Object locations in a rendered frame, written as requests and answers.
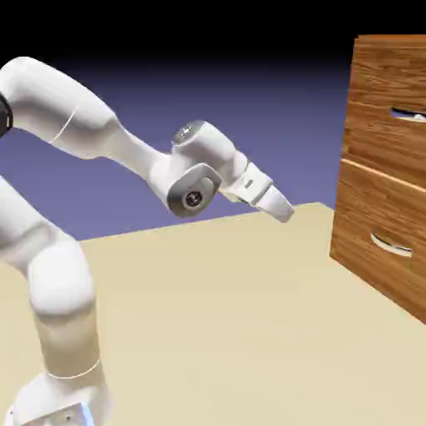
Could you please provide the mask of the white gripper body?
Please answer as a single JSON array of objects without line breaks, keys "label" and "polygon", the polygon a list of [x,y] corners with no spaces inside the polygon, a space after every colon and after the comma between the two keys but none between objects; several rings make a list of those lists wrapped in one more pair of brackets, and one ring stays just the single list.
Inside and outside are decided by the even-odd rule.
[{"label": "white gripper body", "polygon": [[288,222],[294,214],[293,206],[274,185],[271,185],[265,191],[265,194],[255,204],[255,208],[270,215],[280,223]]}]

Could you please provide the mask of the wooden drawer front large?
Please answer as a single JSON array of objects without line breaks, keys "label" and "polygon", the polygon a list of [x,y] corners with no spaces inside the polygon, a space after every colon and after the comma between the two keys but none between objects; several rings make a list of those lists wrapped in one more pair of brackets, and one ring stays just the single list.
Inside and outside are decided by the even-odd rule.
[{"label": "wooden drawer front large", "polygon": [[[371,232],[412,257],[382,250]],[[426,189],[342,160],[329,253],[426,324]]]}]

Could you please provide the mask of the wooden cabinet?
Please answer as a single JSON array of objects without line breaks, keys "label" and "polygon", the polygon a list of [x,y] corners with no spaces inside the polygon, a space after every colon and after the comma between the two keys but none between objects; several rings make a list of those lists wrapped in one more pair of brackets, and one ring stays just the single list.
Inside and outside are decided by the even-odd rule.
[{"label": "wooden cabinet", "polygon": [[329,253],[426,324],[426,34],[354,41]]}]

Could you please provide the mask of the wooden drawer front with slot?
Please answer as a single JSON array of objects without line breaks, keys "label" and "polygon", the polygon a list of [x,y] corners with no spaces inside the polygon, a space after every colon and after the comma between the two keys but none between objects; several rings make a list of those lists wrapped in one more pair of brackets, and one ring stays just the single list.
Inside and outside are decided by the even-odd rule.
[{"label": "wooden drawer front with slot", "polygon": [[395,118],[388,107],[348,102],[342,157],[426,188],[426,123]]}]

